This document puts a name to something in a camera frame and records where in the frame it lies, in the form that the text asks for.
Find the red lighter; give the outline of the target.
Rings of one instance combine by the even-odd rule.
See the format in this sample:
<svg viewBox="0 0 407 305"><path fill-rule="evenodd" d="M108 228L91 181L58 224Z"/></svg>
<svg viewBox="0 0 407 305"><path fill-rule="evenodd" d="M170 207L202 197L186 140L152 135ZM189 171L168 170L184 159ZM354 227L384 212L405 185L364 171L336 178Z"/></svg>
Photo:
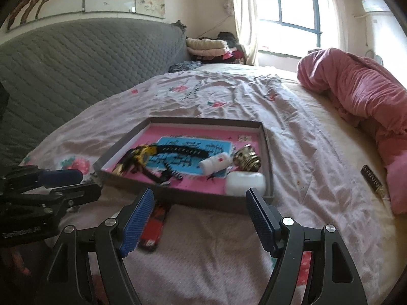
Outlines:
<svg viewBox="0 0 407 305"><path fill-rule="evenodd" d="M164 223L171 206L172 205L166 201L157 201L155 203L152 213L143 229L143 233L141 234L137 246L138 248L150 253L157 249Z"/></svg>

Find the white earbuds case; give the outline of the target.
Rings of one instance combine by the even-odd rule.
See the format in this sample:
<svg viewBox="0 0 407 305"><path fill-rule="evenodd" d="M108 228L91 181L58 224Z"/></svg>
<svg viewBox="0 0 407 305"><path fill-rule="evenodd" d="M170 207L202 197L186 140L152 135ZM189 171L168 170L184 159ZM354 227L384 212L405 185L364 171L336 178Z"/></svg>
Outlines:
<svg viewBox="0 0 407 305"><path fill-rule="evenodd" d="M261 195L266 192L266 178L260 172L230 172L226 177L226 195L242 197L250 189L255 188Z"/></svg>

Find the yellow black wrist watch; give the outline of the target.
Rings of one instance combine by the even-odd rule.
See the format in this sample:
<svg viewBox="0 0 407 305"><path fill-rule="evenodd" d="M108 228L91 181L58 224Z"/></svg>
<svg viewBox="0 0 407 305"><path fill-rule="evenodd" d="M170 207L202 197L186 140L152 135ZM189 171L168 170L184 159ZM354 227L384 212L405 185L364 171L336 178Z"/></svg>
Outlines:
<svg viewBox="0 0 407 305"><path fill-rule="evenodd" d="M157 164L164 167L159 176L148 169L148 162L152 157ZM209 152L198 147L185 145L141 145L130 148L113 167L112 174L124 177L128 172L131 174L142 173L157 185L168 185L172 179L182 181L182 174L172 168L168 162L168 159L173 157L204 160L209 157Z"/></svg>

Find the brass metal fitting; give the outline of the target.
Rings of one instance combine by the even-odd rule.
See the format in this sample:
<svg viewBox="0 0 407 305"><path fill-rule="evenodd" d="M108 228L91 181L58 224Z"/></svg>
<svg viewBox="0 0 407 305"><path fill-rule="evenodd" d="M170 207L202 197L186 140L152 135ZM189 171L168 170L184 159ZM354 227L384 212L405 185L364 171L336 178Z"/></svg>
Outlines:
<svg viewBox="0 0 407 305"><path fill-rule="evenodd" d="M245 172L258 172L261 167L261 158L250 144L238 149L233 155L232 162Z"/></svg>

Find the white pill bottle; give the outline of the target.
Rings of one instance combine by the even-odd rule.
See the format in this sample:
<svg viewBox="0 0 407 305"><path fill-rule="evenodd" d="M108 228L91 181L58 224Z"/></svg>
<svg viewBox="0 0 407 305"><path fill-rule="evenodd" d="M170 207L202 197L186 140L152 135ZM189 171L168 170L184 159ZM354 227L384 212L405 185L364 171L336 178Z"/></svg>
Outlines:
<svg viewBox="0 0 407 305"><path fill-rule="evenodd" d="M228 168L231 164L232 158L230 154L222 152L202 160L199 163L199 168L204 176L209 176Z"/></svg>

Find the shallow grey cardboard box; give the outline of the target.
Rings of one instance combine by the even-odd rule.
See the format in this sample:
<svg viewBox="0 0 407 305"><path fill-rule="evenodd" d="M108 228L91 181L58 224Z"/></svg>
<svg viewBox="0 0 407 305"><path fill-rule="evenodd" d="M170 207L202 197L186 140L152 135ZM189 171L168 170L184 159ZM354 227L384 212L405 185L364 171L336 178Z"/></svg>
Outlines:
<svg viewBox="0 0 407 305"><path fill-rule="evenodd" d="M137 193L142 187L152 187L157 198L175 204L245 214L245 191L227 194L228 173L237 169L231 164L213 176L205 176L199 167L200 158L179 154L157 154L148 160L146 169L159 176L166 167L183 176L171 179L168 185L158 185L141 172L113 174L114 166L132 148L143 145L184 145L205 150L210 156L223 152L233 155L245 145L251 145L260 157L260 173L265 181L258 184L264 200L274 198L272 163L266 128L258 121L150 117L142 120L122 136L93 164L98 179L104 184Z"/></svg>

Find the strawberry print bed sheet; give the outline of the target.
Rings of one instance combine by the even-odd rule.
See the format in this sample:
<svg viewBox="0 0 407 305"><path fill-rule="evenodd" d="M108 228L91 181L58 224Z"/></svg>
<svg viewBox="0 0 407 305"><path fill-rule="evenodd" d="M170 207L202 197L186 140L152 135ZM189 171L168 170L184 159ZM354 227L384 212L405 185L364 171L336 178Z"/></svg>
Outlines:
<svg viewBox="0 0 407 305"><path fill-rule="evenodd" d="M23 163L78 169L104 185L97 202L58 229L117 217L146 188L170 203L155 250L124 255L142 304L260 301L278 268L245 206L250 188L295 226L323 233L332 224L357 268L361 303L381 304L406 256L393 214L380 208L355 154L273 75L187 71L95 103Z"/></svg>

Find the pink and blue booklet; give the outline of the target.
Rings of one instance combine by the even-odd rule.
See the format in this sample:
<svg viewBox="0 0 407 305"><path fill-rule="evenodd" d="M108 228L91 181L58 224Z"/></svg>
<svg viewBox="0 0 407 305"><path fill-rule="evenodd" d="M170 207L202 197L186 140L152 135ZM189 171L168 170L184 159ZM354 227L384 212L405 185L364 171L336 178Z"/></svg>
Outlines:
<svg viewBox="0 0 407 305"><path fill-rule="evenodd" d="M264 182L258 190L263 195L272 195L272 165L268 155L268 140L262 123L257 121L208 119L208 118L147 118L117 141L94 164L98 173L112 175L114 166L129 149L142 145L178 145L198 148L208 152L210 157L223 152L232 156L244 145L251 145L260 157L260 174ZM196 156L183 154L157 154L149 158L146 168L159 174L165 164L183 175L182 181L172 181L171 187L182 191L195 191L224 195L227 174L238 170L235 164L220 169L209 180L203 174Z"/></svg>

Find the black mattress label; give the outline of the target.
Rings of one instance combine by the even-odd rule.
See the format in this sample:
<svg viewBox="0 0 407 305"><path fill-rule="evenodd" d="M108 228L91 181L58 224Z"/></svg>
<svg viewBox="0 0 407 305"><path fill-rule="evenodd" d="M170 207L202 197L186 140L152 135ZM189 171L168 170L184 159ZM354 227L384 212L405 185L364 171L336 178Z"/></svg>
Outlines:
<svg viewBox="0 0 407 305"><path fill-rule="evenodd" d="M371 170L371 168L365 164L361 168L361 174L364 178L364 180L367 182L369 187L372 189L372 191L378 195L381 198L385 198L387 196L387 193L385 191L384 186L382 185L381 181L377 178L375 173Z"/></svg>

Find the grey quilted headboard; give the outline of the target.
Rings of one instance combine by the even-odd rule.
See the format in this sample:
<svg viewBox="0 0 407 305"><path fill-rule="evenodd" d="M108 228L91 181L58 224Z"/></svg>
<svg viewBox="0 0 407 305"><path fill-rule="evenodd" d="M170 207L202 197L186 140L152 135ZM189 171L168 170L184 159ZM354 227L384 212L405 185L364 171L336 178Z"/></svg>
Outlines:
<svg viewBox="0 0 407 305"><path fill-rule="evenodd" d="M100 18L54 23L1 45L1 163L105 98L189 58L186 26Z"/></svg>

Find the pink quilt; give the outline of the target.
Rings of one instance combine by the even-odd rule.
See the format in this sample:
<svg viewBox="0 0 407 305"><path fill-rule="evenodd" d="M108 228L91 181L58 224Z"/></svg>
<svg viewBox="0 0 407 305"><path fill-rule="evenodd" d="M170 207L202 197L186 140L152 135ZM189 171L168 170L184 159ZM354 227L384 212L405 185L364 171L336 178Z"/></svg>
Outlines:
<svg viewBox="0 0 407 305"><path fill-rule="evenodd" d="M375 139L386 169L390 205L406 213L406 88L371 58L336 48L317 50L297 65L300 84L325 94L338 114Z"/></svg>

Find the dark patterned cloth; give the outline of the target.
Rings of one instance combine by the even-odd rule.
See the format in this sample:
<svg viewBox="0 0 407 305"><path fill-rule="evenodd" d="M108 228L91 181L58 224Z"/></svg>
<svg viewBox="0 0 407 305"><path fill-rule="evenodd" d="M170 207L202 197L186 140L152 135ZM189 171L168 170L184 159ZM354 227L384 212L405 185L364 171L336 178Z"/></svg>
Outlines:
<svg viewBox="0 0 407 305"><path fill-rule="evenodd" d="M195 70L201 66L202 63L200 61L183 61L171 65L168 69L168 72L169 73L186 72L190 70Z"/></svg>

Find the folded clothes pile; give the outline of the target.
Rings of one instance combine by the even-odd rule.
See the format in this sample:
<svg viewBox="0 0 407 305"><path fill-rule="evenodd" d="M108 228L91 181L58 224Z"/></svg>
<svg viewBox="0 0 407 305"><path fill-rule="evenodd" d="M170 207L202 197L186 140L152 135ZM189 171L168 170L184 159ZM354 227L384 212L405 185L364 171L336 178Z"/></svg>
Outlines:
<svg viewBox="0 0 407 305"><path fill-rule="evenodd" d="M191 60L202 64L247 64L245 51L231 32L219 32L215 39L188 37L186 46Z"/></svg>

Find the white standing fan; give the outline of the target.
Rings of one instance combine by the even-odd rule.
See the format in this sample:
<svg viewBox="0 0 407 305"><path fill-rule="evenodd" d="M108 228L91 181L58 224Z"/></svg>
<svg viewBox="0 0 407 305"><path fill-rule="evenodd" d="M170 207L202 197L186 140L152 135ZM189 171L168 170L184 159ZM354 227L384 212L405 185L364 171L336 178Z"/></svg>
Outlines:
<svg viewBox="0 0 407 305"><path fill-rule="evenodd" d="M374 60L376 63L380 64L380 65L384 65L383 59L375 53L374 50L368 50L365 53L365 56L368 58L371 58L372 60Z"/></svg>

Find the cream curtain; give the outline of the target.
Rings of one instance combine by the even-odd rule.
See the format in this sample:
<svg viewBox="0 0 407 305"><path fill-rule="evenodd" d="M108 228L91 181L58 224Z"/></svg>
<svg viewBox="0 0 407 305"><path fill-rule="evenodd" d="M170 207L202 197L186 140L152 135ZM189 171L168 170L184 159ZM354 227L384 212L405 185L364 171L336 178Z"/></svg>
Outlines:
<svg viewBox="0 0 407 305"><path fill-rule="evenodd" d="M245 51L246 63L258 65L258 16L256 0L232 0L239 44Z"/></svg>

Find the white air conditioner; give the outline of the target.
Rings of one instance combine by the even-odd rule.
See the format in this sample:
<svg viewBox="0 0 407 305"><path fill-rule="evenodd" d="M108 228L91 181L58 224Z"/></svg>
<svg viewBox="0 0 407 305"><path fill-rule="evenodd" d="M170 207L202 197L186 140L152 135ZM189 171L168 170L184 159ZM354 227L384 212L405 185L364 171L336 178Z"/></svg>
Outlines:
<svg viewBox="0 0 407 305"><path fill-rule="evenodd" d="M362 6L366 13L390 12L390 8L384 0L362 0Z"/></svg>

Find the window with blue frame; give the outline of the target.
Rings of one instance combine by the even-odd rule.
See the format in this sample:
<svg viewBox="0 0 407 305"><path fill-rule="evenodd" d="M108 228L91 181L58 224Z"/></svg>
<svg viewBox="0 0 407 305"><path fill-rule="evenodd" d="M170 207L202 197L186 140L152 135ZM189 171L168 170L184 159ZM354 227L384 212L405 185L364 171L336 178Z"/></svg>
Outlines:
<svg viewBox="0 0 407 305"><path fill-rule="evenodd" d="M302 57L321 46L319 0L256 0L263 52Z"/></svg>

